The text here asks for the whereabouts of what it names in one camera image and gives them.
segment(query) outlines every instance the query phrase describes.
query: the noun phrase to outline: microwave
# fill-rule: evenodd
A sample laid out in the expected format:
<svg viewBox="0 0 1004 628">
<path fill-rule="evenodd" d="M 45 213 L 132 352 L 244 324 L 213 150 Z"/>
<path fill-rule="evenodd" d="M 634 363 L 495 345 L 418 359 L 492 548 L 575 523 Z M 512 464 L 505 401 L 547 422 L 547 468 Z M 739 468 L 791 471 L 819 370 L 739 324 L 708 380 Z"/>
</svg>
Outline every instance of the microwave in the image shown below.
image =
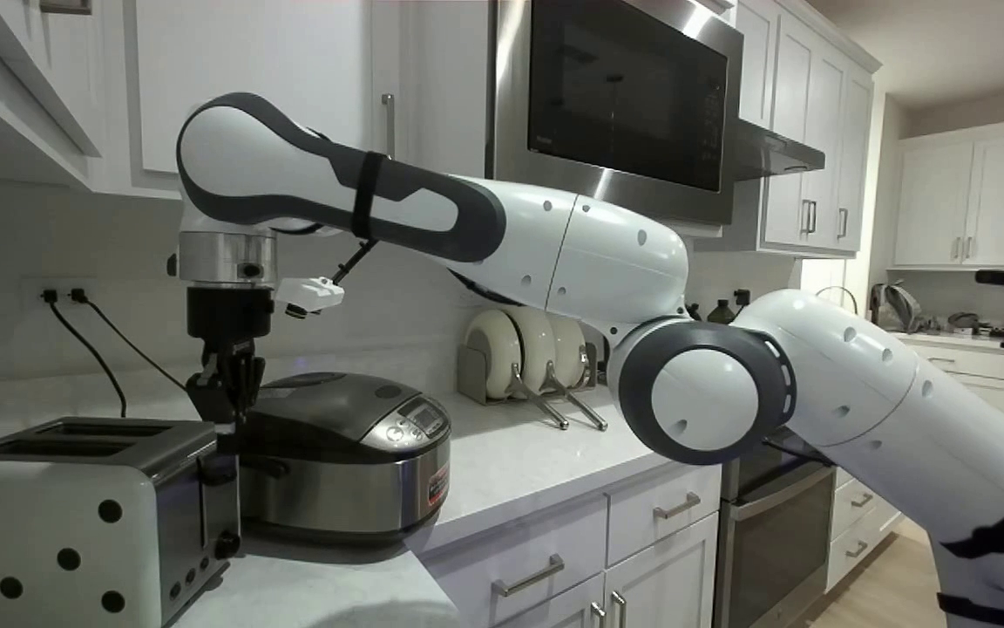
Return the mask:
<svg viewBox="0 0 1004 628">
<path fill-rule="evenodd" d="M 729 223 L 739 174 L 777 164 L 739 80 L 743 35 L 701 0 L 492 0 L 488 174 Z"/>
</svg>

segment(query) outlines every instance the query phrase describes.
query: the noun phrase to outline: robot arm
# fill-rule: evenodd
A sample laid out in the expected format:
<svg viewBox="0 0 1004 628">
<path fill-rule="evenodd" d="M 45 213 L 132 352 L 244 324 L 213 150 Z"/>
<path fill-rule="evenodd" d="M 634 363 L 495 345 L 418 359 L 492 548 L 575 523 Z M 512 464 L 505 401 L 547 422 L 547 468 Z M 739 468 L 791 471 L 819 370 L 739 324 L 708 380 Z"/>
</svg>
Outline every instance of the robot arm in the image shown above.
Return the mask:
<svg viewBox="0 0 1004 628">
<path fill-rule="evenodd" d="M 178 167 L 192 202 L 178 272 L 206 338 L 188 391 L 206 419 L 241 419 L 258 394 L 275 230 L 349 227 L 603 331 L 628 426 L 673 461 L 718 464 L 788 422 L 931 530 L 959 597 L 1004 604 L 1004 415 L 885 331 L 802 293 L 756 300 L 736 328 L 697 324 L 687 244 L 662 223 L 349 150 L 254 94 L 199 108 Z"/>
</svg>

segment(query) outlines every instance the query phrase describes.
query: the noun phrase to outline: kitchen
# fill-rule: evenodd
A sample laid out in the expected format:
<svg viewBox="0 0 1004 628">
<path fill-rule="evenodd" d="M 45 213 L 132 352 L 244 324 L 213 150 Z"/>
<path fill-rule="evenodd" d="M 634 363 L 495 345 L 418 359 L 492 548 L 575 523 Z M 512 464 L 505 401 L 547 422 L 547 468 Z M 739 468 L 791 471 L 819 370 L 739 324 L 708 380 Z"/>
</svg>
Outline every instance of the kitchen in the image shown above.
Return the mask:
<svg viewBox="0 0 1004 628">
<path fill-rule="evenodd" d="M 910 154 L 906 126 L 927 136 L 1004 122 L 1004 101 L 997 98 L 990 112 L 973 112 L 973 105 L 945 105 L 945 115 L 906 112 L 885 80 L 910 66 L 910 56 L 892 56 L 892 45 L 861 31 L 879 21 L 854 3 L 823 0 L 816 7 L 802 0 L 711 7 L 746 35 L 739 115 L 781 140 L 823 150 L 830 174 L 739 185 L 732 227 L 718 241 L 715 223 L 701 227 L 676 206 L 641 199 L 638 209 L 694 234 L 687 297 L 708 314 L 732 290 L 763 297 L 802 286 L 837 297 L 847 286 L 858 297 L 854 311 L 865 311 L 872 283 L 903 279 L 927 314 L 948 317 L 976 307 L 990 324 L 1004 324 L 1004 290 L 969 279 L 973 269 L 983 269 L 966 255 L 966 237 L 976 234 L 952 234 L 955 258 L 938 265 L 903 265 L 899 251 L 917 248 L 892 248 L 899 241 L 892 230 L 931 230 L 924 223 L 899 227 L 896 216 L 906 213 L 899 202 L 906 174 L 896 174 Z M 87 7 L 0 0 L 0 436 L 59 415 L 119 415 L 108 377 L 59 328 L 42 290 L 63 293 L 63 317 L 112 363 L 129 415 L 199 415 L 185 391 L 146 370 L 112 335 L 105 317 L 70 300 L 70 290 L 87 290 L 91 304 L 164 370 L 181 373 L 178 380 L 202 370 L 202 345 L 185 331 L 185 286 L 164 272 L 181 227 L 174 140 L 195 105 L 248 87 L 282 101 L 289 115 L 338 143 L 436 171 L 485 174 L 488 42 L 495 42 L 488 3 L 328 0 L 251 10 L 227 0 L 213 3 L 206 21 L 206 7 L 164 0 Z M 356 237 L 335 230 L 282 241 L 279 272 L 335 272 L 356 248 Z M 607 433 L 565 398 L 544 401 L 565 422 L 554 429 L 554 419 L 530 401 L 478 405 L 457 394 L 453 380 L 464 373 L 460 349 L 467 345 L 460 331 L 488 300 L 418 255 L 377 248 L 352 269 L 345 290 L 345 307 L 321 317 L 272 317 L 272 335 L 258 342 L 268 356 L 265 380 L 370 373 L 436 398 L 453 419 L 439 516 L 411 534 L 415 551 L 363 565 L 310 558 L 303 544 L 251 541 L 251 551 L 223 572 L 223 586 L 202 593 L 178 625 L 680 628 L 711 625 L 711 618 L 715 625 L 722 618 L 729 625 L 791 625 L 805 614 L 830 621 L 865 597 L 865 576 L 903 548 L 892 537 L 899 513 L 844 471 L 819 471 L 823 461 L 802 443 L 774 443 L 777 457 L 760 457 L 767 468 L 795 464 L 802 474 L 791 478 L 791 488 L 802 488 L 802 499 L 788 499 L 788 509 L 756 509 L 774 516 L 732 527 L 739 506 L 729 488 L 732 474 L 648 454 L 607 387 L 575 391 L 579 405 L 607 422 Z M 980 391 L 1001 387 L 1004 398 L 1004 363 L 983 359 L 1004 359 L 1001 349 L 934 352 L 941 345 L 927 356 L 955 359 L 955 366 L 945 363 L 948 373 Z M 736 555 L 725 548 L 732 544 L 729 530 L 739 530 L 739 548 L 770 548 L 770 555 L 743 562 L 798 565 L 795 583 L 788 569 L 788 583 L 770 569 L 746 579 L 746 569 L 729 562 Z M 28 597 L 21 600 L 45 600 L 38 583 L 24 583 Z M 14 586 L 0 572 L 0 625 L 21 614 L 7 593 Z M 722 611 L 732 593 L 756 597 L 760 614 L 729 618 L 732 607 L 753 607 L 739 600 Z"/>
</svg>

